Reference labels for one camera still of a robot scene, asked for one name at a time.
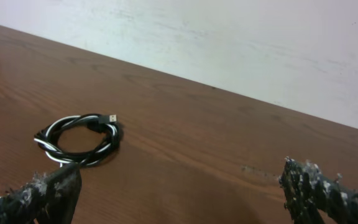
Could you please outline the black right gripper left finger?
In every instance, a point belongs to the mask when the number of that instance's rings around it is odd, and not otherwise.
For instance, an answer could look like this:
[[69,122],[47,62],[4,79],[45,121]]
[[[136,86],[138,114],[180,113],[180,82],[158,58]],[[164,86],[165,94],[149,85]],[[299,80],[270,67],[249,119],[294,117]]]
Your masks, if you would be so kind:
[[69,163],[0,197],[0,224],[71,223],[82,187],[80,167]]

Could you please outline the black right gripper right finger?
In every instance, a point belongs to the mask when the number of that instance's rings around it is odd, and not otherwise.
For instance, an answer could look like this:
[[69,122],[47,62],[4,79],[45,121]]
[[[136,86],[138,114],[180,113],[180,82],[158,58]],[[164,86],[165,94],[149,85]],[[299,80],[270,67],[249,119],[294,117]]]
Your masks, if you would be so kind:
[[358,223],[358,190],[344,187],[341,179],[325,177],[317,164],[286,157],[278,182],[293,223],[324,223],[321,212],[336,223]]

